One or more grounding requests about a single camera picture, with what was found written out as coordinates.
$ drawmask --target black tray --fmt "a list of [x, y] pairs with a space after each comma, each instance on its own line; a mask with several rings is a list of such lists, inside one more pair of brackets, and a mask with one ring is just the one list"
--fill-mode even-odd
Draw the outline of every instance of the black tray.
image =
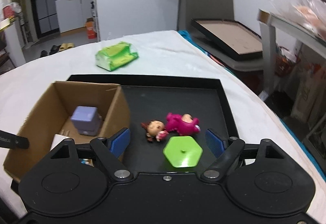
[[241, 60], [250, 60], [250, 59], [259, 59], [262, 57], [263, 53], [262, 51], [260, 52], [252, 52], [252, 53], [246, 53], [246, 54], [239, 54], [237, 53], [234, 49], [232, 49], [228, 44], [226, 44], [223, 40], [221, 40], [219, 37], [214, 35], [212, 32], [204, 28], [201, 24], [199, 24], [197, 21], [201, 20], [206, 20], [206, 21], [227, 21], [227, 22], [234, 22], [242, 27], [246, 28], [249, 30], [252, 34], [257, 36], [258, 38], [261, 39], [261, 36], [259, 36], [256, 32], [252, 31], [250, 28], [246, 27], [239, 21], [235, 20], [226, 20], [226, 19], [192, 19], [191, 20], [191, 25], [199, 30], [201, 33], [203, 33], [209, 40], [213, 41], [215, 44], [218, 45], [218, 47], [230, 58], [236, 61], [241, 61]]
[[[238, 137], [229, 103], [218, 79], [151, 76], [151, 75], [72, 75], [67, 81], [120, 84], [130, 108], [131, 142], [123, 163], [134, 174], [138, 172], [202, 173], [215, 160], [205, 143], [205, 132], [214, 129], [224, 137]], [[166, 123], [166, 115], [189, 113], [199, 119], [201, 132], [194, 136], [203, 148], [199, 163], [194, 168], [174, 168], [166, 160], [163, 148], [172, 132], [163, 142], [148, 143], [141, 122], [157, 119]]]

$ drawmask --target magenta bear figurine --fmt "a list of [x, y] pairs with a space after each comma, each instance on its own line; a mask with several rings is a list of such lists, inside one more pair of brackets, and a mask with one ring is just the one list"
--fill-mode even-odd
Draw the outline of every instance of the magenta bear figurine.
[[192, 134], [200, 132], [198, 126], [198, 118], [192, 118], [189, 114], [179, 115], [169, 113], [166, 116], [167, 125], [165, 129], [167, 131], [177, 131], [180, 136], [191, 136]]

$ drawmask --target green lid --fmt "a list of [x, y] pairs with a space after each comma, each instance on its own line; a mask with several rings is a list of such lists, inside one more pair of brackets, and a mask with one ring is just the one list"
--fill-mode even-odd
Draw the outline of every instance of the green lid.
[[163, 153], [173, 167], [194, 167], [203, 153], [203, 149], [190, 136], [171, 137]]

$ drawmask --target toy figurine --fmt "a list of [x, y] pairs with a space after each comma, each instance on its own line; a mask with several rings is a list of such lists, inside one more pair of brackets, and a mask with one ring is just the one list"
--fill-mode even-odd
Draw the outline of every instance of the toy figurine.
[[164, 127], [164, 123], [158, 120], [152, 120], [149, 123], [141, 123], [141, 126], [146, 130], [148, 142], [153, 142], [153, 139], [161, 141], [169, 134]]
[[165, 129], [170, 131], [177, 131], [180, 136], [191, 136], [195, 133], [200, 132], [200, 127], [198, 126], [198, 118], [192, 118], [189, 114], [179, 115], [169, 113], [166, 116], [167, 125]]

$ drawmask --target purple cube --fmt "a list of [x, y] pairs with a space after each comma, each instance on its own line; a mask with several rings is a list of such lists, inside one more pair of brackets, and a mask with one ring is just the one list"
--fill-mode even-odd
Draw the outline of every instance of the purple cube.
[[70, 119], [78, 133], [87, 136], [96, 136], [101, 124], [97, 108], [90, 106], [77, 106]]

